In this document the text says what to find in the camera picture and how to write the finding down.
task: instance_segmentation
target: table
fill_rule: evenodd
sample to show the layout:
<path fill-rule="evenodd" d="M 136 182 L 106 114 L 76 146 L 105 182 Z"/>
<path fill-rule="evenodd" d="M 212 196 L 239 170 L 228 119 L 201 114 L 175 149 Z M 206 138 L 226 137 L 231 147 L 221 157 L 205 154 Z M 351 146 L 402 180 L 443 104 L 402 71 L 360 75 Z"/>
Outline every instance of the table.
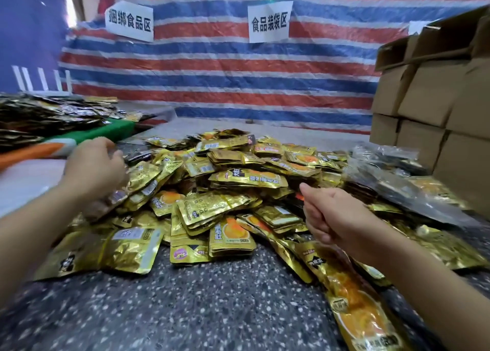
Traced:
<path fill-rule="evenodd" d="M 199 119 L 176 119 L 146 134 L 182 137 L 179 133 L 214 127 L 238 127 L 320 150 L 346 149 L 366 140 L 344 133 Z M 141 145 L 120 147 L 128 151 Z M 454 233 L 490 258 L 487 231 Z M 464 277 L 490 297 L 487 271 Z M 444 349 L 395 288 L 381 294 L 401 318 L 414 349 Z M 173 267 L 169 248 L 162 246 L 147 276 L 96 272 L 28 283 L 0 314 L 0 351 L 48 349 L 347 350 L 321 288 L 301 282 L 262 244 L 248 259 L 191 267 Z"/>

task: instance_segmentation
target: pile of snack packets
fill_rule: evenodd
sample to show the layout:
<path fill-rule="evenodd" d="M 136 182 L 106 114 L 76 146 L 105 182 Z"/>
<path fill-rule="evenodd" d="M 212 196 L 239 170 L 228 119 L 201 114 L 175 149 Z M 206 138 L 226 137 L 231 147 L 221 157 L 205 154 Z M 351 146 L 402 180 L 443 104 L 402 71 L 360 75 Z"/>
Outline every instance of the pile of snack packets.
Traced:
<path fill-rule="evenodd" d="M 0 152 L 39 143 L 46 137 L 110 124 L 109 118 L 141 118 L 141 113 L 118 109 L 114 105 L 117 101 L 116 97 L 0 93 Z"/>
<path fill-rule="evenodd" d="M 384 275 L 307 234 L 302 182 L 343 188 L 452 270 L 488 265 L 474 248 L 442 230 L 447 221 L 420 205 L 441 208 L 454 224 L 465 221 L 468 207 L 426 176 L 416 156 L 395 147 L 367 143 L 349 154 L 319 152 L 238 129 L 146 142 L 154 149 L 129 169 L 127 187 L 72 222 L 36 280 L 101 269 L 147 274 L 161 244 L 170 246 L 175 265 L 249 257 L 257 239 L 272 246 L 302 281 L 321 284 L 350 350 L 413 349 L 399 320 L 365 280 L 388 286 Z"/>

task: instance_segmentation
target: blue wall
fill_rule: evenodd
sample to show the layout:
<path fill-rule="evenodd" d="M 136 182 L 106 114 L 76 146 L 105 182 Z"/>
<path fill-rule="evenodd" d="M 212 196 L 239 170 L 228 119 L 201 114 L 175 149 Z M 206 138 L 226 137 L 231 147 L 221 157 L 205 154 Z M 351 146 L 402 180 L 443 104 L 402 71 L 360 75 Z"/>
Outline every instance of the blue wall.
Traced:
<path fill-rule="evenodd" d="M 44 68 L 49 87 L 55 89 L 52 70 L 68 29 L 65 0 L 0 0 L 0 4 L 0 91 L 18 91 L 12 64 L 29 69 L 34 89 L 42 89 L 37 67 Z"/>

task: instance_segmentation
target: person's left hand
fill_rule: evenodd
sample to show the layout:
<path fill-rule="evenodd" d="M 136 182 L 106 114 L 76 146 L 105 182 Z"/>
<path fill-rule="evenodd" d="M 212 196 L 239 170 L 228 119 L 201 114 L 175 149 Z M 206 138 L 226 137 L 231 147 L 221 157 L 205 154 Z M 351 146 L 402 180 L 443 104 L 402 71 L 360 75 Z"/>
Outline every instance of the person's left hand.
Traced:
<path fill-rule="evenodd" d="M 105 197 L 127 183 L 122 151 L 109 156 L 114 143 L 105 137 L 82 142 L 68 157 L 60 186 L 90 202 Z"/>

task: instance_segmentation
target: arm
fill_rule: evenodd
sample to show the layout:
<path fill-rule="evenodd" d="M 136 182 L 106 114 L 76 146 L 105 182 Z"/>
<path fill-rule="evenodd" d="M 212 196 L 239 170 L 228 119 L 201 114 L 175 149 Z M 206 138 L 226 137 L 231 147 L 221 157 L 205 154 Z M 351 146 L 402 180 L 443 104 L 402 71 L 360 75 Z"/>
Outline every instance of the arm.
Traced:
<path fill-rule="evenodd" d="M 107 153 L 113 146 L 102 137 L 83 142 L 57 186 L 0 219 L 0 307 L 84 207 L 124 184 L 122 152 Z"/>
<path fill-rule="evenodd" d="M 301 185 L 309 229 L 379 269 L 452 351 L 490 349 L 490 300 L 340 189 Z"/>

